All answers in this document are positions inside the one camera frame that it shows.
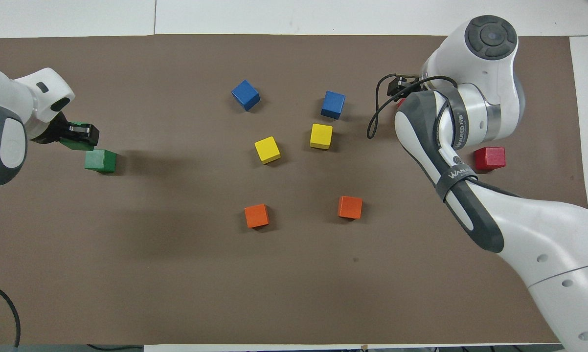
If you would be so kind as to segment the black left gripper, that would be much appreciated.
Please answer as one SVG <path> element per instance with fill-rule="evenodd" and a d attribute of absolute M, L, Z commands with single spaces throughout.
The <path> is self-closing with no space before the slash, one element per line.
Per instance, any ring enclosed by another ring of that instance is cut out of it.
<path fill-rule="evenodd" d="M 58 113 L 48 127 L 31 141 L 45 144 L 66 140 L 71 142 L 71 149 L 94 149 L 99 136 L 100 131 L 93 124 L 68 122 L 64 113 Z"/>

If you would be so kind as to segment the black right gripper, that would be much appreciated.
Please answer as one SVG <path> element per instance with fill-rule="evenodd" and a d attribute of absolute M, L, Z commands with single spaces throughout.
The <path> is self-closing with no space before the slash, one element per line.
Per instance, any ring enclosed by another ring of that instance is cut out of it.
<path fill-rule="evenodd" d="M 418 83 L 418 81 L 419 76 L 397 74 L 397 78 L 388 83 L 388 96 L 399 99 L 408 96 L 408 94 L 421 91 L 421 83 Z"/>

